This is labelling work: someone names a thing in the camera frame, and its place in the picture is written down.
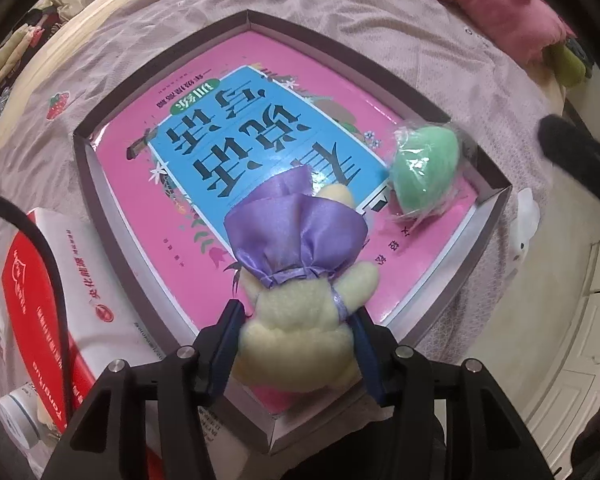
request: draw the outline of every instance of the stuffed toy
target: stuffed toy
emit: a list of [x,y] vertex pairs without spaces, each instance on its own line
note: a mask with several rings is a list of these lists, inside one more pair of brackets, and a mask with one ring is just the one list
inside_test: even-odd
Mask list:
[[286,392],[337,388],[358,374],[347,317],[378,287],[378,268],[355,262],[367,226],[346,186],[312,196],[299,166],[254,189],[224,220],[254,313],[242,327],[233,374]]

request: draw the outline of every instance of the purple satin bow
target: purple satin bow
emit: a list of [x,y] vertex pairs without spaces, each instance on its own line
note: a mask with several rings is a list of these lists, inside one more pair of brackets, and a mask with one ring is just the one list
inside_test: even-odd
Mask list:
[[267,288],[342,272],[367,232],[354,209],[312,196],[309,166],[264,181],[227,213],[224,228],[235,258]]

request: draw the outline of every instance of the green plush ball in plastic wrap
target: green plush ball in plastic wrap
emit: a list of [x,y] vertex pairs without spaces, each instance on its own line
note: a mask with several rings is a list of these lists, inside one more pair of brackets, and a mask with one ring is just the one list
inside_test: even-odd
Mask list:
[[456,133],[443,126],[402,128],[396,132],[397,151],[391,180],[402,212],[429,212],[453,185],[460,160]]

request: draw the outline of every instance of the green label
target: green label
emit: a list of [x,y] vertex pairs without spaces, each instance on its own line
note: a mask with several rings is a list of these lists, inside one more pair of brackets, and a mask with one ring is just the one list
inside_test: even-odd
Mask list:
[[220,84],[219,79],[207,79],[200,86],[196,86],[191,92],[189,92],[184,97],[178,99],[171,106],[171,115],[177,115],[183,113],[184,110],[189,108],[191,105],[197,103],[202,99],[205,95],[207,95],[212,90],[218,88]]

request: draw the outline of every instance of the black cable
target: black cable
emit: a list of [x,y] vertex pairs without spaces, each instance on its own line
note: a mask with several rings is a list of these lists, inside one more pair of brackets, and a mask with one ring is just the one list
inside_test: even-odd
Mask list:
[[51,281],[51,287],[54,291],[54,301],[56,302],[56,314],[58,318],[58,335],[60,339],[60,359],[62,367],[62,396],[64,402],[64,412],[66,414],[66,422],[69,423],[74,414],[73,392],[72,386],[72,364],[69,351],[69,330],[66,321],[66,305],[64,304],[64,289],[62,288],[62,280],[60,279],[60,271],[58,263],[54,257],[51,247],[46,241],[45,235],[42,234],[38,226],[33,223],[29,217],[21,211],[16,205],[9,202],[7,199],[0,196],[0,218],[7,221],[17,229],[19,229],[33,244],[33,247],[38,251],[42,262],[45,264],[46,272]]

